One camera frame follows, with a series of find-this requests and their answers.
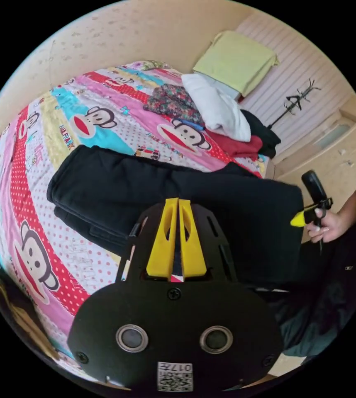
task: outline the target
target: black folded clothes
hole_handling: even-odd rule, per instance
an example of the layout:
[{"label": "black folded clothes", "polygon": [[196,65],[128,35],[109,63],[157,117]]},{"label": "black folded clothes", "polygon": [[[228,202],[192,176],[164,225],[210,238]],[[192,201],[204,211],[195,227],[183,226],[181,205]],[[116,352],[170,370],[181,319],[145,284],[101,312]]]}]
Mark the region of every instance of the black folded clothes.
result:
[{"label": "black folded clothes", "polygon": [[290,226],[303,208],[298,187],[261,180],[230,163],[216,172],[77,147],[49,183],[47,199],[66,225],[117,255],[140,214],[179,197],[214,213],[232,250],[239,280],[275,286],[290,280],[302,229]]}]

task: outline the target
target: beige wall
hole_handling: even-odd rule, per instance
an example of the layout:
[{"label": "beige wall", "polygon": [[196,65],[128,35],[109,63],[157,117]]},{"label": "beige wall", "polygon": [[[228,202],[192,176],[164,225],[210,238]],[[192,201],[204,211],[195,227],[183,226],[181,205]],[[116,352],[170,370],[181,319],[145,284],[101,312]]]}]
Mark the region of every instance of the beige wall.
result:
[{"label": "beige wall", "polygon": [[0,95],[0,133],[29,102],[91,70],[156,59],[189,72],[214,36],[252,9],[228,0],[128,0],[72,22],[41,44]]}]

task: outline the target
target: black garment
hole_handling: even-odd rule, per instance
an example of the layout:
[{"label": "black garment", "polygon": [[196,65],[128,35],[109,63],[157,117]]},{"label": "black garment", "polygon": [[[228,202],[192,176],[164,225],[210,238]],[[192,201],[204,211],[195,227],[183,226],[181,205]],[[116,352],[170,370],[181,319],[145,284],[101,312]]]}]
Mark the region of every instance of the black garment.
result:
[{"label": "black garment", "polygon": [[303,207],[298,187],[249,177],[236,164],[203,173],[79,146],[52,178],[55,215],[90,241],[120,255],[139,215],[179,197],[214,213],[238,278],[263,286],[287,280],[298,262],[302,229],[290,220]]},{"label": "black garment", "polygon": [[280,324],[287,355],[318,355],[338,335],[356,310],[356,224],[339,239],[300,250],[291,293],[267,292]]},{"label": "black garment", "polygon": [[280,138],[268,127],[265,127],[261,121],[251,112],[244,109],[240,110],[245,116],[252,136],[257,136],[262,140],[262,147],[258,151],[259,154],[268,156],[270,159],[276,156],[275,147],[281,143]]}]

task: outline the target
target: colorful bedspread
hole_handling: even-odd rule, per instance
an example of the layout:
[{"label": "colorful bedspread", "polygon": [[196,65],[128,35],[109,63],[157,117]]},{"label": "colorful bedspread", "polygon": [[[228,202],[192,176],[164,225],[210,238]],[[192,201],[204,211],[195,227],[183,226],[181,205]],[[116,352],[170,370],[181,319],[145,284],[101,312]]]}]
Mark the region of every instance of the colorful bedspread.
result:
[{"label": "colorful bedspread", "polygon": [[[136,62],[71,79],[25,107],[0,135],[0,265],[32,298],[60,364],[89,380],[66,339],[85,299],[114,282],[119,257],[54,216],[46,199],[51,177],[80,144],[204,172],[234,161],[206,131],[143,110],[154,88],[181,85],[178,71],[155,66]],[[238,162],[261,176],[262,161]]]}]

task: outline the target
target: qr code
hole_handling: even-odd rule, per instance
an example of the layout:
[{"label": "qr code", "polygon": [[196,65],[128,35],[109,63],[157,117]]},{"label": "qr code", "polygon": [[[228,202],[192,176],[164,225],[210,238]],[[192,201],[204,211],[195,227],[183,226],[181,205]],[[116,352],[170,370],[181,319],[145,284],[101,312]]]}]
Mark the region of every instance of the qr code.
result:
[{"label": "qr code", "polygon": [[192,364],[158,362],[157,367],[158,391],[193,391]]}]

